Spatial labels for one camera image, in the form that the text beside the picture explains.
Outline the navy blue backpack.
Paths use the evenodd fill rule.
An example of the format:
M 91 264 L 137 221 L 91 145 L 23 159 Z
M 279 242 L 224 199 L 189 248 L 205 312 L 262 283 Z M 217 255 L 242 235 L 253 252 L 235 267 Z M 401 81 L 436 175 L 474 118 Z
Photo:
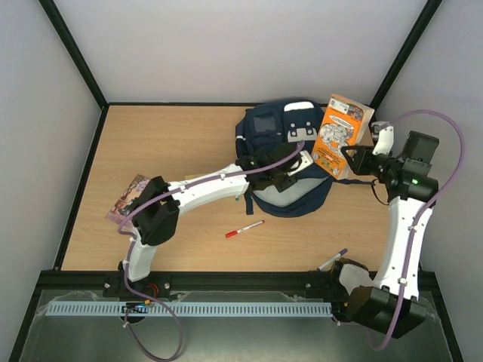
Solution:
M 294 98 L 245 110 L 235 126 L 236 163 L 252 170 L 285 160 L 270 170 L 247 176 L 247 215 L 254 213 L 254 205 L 280 218 L 305 216 L 321 208 L 335 179 L 317 164 L 304 167 L 301 153 L 287 157 L 300 142 L 304 152 L 312 151 L 324 115 L 317 102 Z

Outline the orange comic book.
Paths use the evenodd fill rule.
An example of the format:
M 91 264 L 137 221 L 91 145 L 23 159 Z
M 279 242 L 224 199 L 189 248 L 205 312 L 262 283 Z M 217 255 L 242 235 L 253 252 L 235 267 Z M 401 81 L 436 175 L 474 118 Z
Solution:
M 359 144 L 373 115 L 370 106 L 332 94 L 312 149 L 314 163 L 336 180 L 346 179 L 349 165 L 341 149 Z

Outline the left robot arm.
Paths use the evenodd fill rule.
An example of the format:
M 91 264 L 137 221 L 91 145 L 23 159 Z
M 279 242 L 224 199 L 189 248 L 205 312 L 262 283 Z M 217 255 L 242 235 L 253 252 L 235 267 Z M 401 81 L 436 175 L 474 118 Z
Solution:
M 228 166 L 197 178 L 167 183 L 151 179 L 130 212 L 120 222 L 118 233 L 130 237 L 122 261 L 125 277 L 137 282 L 148 277 L 158 246 L 175 234 L 180 216 L 222 198 L 238 197 L 249 189 L 281 186 L 303 165 L 304 141 L 282 143 L 268 153 L 243 155 Z

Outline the purple illustrated booklet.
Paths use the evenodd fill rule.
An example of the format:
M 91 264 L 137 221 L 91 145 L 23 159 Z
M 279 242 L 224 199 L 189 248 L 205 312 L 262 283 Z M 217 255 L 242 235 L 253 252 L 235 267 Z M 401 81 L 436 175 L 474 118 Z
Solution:
M 137 174 L 106 214 L 105 219 L 116 225 L 123 222 L 131 212 L 130 207 L 133 201 L 140 196 L 149 181 L 149 177 Z

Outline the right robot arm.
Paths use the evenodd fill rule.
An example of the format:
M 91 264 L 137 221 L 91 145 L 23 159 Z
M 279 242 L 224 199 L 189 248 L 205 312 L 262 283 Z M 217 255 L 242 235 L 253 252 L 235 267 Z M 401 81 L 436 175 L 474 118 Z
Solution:
M 330 270 L 329 286 L 348 294 L 337 312 L 345 322 L 360 324 L 398 339 L 426 319 L 419 302 L 418 266 L 424 232 L 435 206 L 438 180 L 429 177 L 439 141 L 411 131 L 403 150 L 392 155 L 394 130 L 380 130 L 375 146 L 344 146 L 341 151 L 359 176 L 375 176 L 385 186 L 389 231 L 382 263 L 375 275 L 365 266 L 340 258 Z

